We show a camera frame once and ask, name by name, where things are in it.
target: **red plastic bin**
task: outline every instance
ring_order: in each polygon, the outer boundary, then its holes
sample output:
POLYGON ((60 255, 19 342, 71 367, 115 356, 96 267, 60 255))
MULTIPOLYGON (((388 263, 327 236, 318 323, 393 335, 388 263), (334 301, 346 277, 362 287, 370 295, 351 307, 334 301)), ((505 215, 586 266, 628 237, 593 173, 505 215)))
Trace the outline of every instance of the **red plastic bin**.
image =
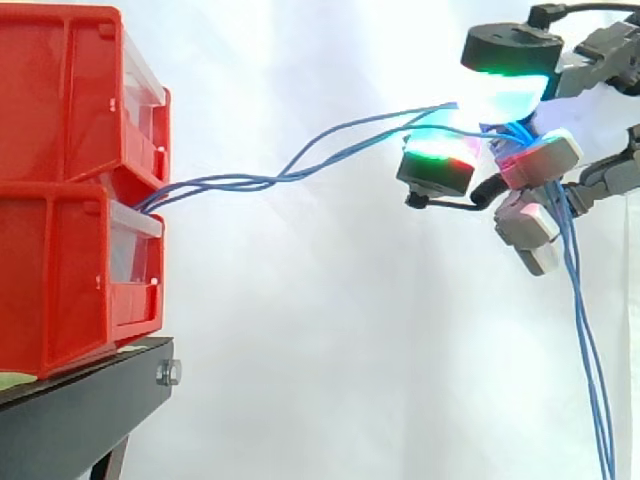
POLYGON ((0 184, 0 372, 46 378, 158 330, 163 229, 99 185, 0 184))
POLYGON ((170 95, 111 7, 0 4, 0 181, 168 182, 170 95))

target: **metal bolt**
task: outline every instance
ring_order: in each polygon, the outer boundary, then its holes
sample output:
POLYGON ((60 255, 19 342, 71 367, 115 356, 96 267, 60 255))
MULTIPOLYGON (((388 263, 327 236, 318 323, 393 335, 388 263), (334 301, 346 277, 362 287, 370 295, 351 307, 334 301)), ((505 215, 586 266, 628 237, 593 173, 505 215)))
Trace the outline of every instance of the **metal bolt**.
POLYGON ((175 387, 182 380, 182 362, 180 360, 163 360, 158 365, 156 382, 164 387, 175 387))

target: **robotic arm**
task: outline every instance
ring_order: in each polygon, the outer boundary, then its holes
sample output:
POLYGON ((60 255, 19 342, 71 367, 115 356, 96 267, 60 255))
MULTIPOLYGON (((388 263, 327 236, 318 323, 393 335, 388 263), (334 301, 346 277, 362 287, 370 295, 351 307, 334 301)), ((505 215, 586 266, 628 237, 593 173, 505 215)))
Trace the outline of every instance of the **robotic arm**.
MULTIPOLYGON (((549 33, 549 26, 587 6, 540 5, 531 9, 525 24, 471 28, 462 55, 468 69, 489 76, 501 72, 502 78, 517 81, 548 79, 533 113, 522 110, 515 118, 492 117, 502 124, 517 121, 540 138, 524 150, 509 141, 494 140, 491 151, 500 173, 471 193, 472 205, 434 200, 441 196, 438 192, 451 195, 450 189, 434 188, 433 178, 419 178, 413 171, 414 176, 407 175, 403 167, 411 158, 405 149, 398 178, 409 184, 407 204, 481 210, 508 191, 495 211, 497 233, 533 275, 555 269, 560 230, 545 184, 588 165, 577 181, 563 184, 574 217, 586 214, 596 201, 640 187, 640 6, 623 8, 637 12, 594 31, 565 53, 562 38, 549 33)), ((491 126, 483 126, 485 131, 505 130, 498 122, 487 123, 491 126)))

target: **black cable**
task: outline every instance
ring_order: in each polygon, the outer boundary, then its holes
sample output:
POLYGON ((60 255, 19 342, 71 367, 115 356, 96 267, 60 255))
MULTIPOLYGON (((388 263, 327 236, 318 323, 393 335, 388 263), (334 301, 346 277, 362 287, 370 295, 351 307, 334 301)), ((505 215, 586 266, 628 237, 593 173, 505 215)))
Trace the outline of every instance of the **black cable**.
POLYGON ((474 205, 472 203, 446 202, 444 200, 430 200, 428 205, 430 207, 454 208, 456 210, 467 210, 471 212, 479 212, 480 210, 484 210, 489 206, 489 205, 474 205))
POLYGON ((570 13, 608 11, 608 12, 640 12, 640 5, 631 3, 576 3, 575 5, 565 5, 563 3, 547 3, 534 5, 529 11, 527 25, 533 28, 547 30, 552 23, 562 20, 570 13))
POLYGON ((567 5, 566 12, 590 12, 590 11, 609 11, 609 12, 637 12, 640 5, 631 3, 613 3, 613 2, 597 2, 597 3, 576 3, 575 5, 567 5))
POLYGON ((456 203, 445 200, 431 200, 428 197, 417 195, 415 192, 409 195, 407 204, 414 208, 444 207, 456 210, 466 210, 469 212, 480 212, 485 210, 493 201, 509 190, 502 175, 495 173, 483 180, 469 195, 472 203, 456 203))

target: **white wall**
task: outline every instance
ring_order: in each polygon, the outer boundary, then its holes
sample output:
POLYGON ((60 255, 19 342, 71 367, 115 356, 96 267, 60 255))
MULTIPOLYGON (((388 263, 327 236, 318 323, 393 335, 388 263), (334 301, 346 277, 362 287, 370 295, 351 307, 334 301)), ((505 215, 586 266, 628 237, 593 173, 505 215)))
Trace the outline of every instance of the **white wall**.
MULTIPOLYGON (((471 25, 501 0, 130 0, 173 91, 173 176, 272 174, 312 135, 455 99, 471 25)), ((583 15, 558 31, 575 40, 583 15)), ((309 162, 360 138, 320 146, 309 162)), ((164 333, 183 383, 132 437, 124 480, 599 477, 569 282, 530 277, 491 213, 412 211, 398 144, 299 185, 165 210, 164 333)), ((630 406, 623 200, 579 222, 620 479, 630 406)))

